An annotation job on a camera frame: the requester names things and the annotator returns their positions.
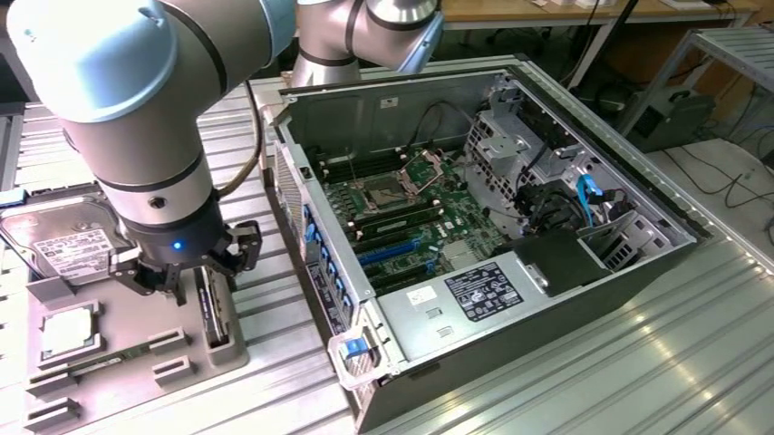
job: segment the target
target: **blue pcie slot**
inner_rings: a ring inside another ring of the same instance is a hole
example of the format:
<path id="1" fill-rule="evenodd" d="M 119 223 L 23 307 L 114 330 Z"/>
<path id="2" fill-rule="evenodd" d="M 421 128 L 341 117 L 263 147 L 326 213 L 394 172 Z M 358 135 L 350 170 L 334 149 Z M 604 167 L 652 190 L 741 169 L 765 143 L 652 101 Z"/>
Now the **blue pcie slot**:
<path id="1" fill-rule="evenodd" d="M 391 247 L 386 247 L 377 251 L 367 252 L 362 256 L 358 257 L 358 261 L 362 266 L 367 266 L 373 263 L 379 263 L 383 260 L 387 260 L 395 256 L 401 256 L 410 252 L 417 251 L 419 248 L 419 241 L 411 240 L 410 242 L 402 243 L 401 245 L 395 245 Z"/>

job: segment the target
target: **blue plastic latch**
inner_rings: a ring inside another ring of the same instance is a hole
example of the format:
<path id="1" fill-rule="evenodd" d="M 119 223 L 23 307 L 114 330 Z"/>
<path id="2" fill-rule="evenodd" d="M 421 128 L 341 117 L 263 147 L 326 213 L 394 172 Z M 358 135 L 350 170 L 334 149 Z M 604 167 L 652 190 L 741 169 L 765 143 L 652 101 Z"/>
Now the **blue plastic latch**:
<path id="1" fill-rule="evenodd" d="M 27 190 L 14 188 L 0 192 L 0 208 L 20 206 L 27 201 Z"/>
<path id="2" fill-rule="evenodd" d="M 315 238 L 315 231 L 317 231 L 317 225 L 310 224 L 309 227 L 306 228 L 306 241 L 307 242 L 311 242 L 313 239 Z"/>
<path id="3" fill-rule="evenodd" d="M 363 353 L 369 353 L 369 342 L 366 341 L 365 338 L 355 338 L 354 340 L 347 340 L 345 342 L 345 346 L 346 346 L 345 358 L 347 360 L 350 358 L 355 358 Z"/>
<path id="4" fill-rule="evenodd" d="M 594 227 L 594 219 L 592 218 L 592 207 L 589 206 L 589 194 L 602 196 L 605 193 L 602 192 L 602 189 L 597 186 L 597 183 L 594 182 L 594 179 L 589 174 L 584 174 L 578 178 L 576 189 L 578 190 L 578 200 L 581 201 L 581 207 L 584 207 L 584 211 L 586 212 L 589 226 Z"/>

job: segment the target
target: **wooden table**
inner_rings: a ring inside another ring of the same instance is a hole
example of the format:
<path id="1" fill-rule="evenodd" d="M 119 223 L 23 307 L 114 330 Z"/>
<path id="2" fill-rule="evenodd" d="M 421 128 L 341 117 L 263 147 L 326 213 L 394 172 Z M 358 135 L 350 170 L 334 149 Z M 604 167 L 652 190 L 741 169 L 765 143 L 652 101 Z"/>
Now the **wooden table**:
<path id="1" fill-rule="evenodd" d="M 729 9 L 729 12 L 721 14 L 714 7 L 681 11 L 665 5 L 660 0 L 640 0 L 626 22 L 673 23 L 730 20 L 729 26 L 741 27 L 760 6 L 750 0 L 730 0 L 730 3 L 734 6 L 736 14 L 726 5 L 721 5 L 720 8 L 722 11 Z M 581 83 L 589 66 L 610 36 L 613 24 L 625 6 L 626 0 L 618 0 L 616 6 L 601 7 L 594 13 L 592 23 L 600 25 L 601 28 L 581 60 L 581 65 L 570 81 L 570 87 L 576 87 Z M 560 6 L 550 1 L 541 7 L 528 0 L 445 0 L 443 8 L 445 29 L 469 31 L 474 29 L 584 25 L 592 14 L 592 8 L 586 9 L 577 5 Z M 704 68 L 698 68 L 694 74 L 701 75 L 702 72 Z"/>

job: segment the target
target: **motherboard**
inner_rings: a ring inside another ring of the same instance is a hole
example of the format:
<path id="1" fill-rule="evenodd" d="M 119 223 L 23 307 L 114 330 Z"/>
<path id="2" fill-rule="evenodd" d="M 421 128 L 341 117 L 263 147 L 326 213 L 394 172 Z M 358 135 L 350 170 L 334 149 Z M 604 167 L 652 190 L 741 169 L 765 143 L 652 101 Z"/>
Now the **motherboard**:
<path id="1" fill-rule="evenodd" d="M 489 258 L 506 238 L 443 152 L 410 150 L 399 170 L 325 185 L 381 295 Z"/>

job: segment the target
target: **robotic arm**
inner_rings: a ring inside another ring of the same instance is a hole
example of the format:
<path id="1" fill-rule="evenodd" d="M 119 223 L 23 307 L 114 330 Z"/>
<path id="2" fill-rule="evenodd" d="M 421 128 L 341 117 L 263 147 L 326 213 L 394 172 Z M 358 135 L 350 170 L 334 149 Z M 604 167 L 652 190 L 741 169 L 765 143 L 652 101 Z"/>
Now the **robotic arm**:
<path id="1" fill-rule="evenodd" d="M 294 82 L 357 79 L 354 56 L 402 72 L 423 67 L 441 37 L 437 0 L 299 4 Z M 218 201 L 227 192 L 214 188 L 197 119 L 290 44 L 294 6 L 289 0 L 11 6 L 8 32 L 35 89 L 138 244 L 114 258 L 111 275 L 142 295 L 163 291 L 183 304 L 183 269 L 209 266 L 234 276 L 255 266 L 258 223 L 225 224 Z"/>

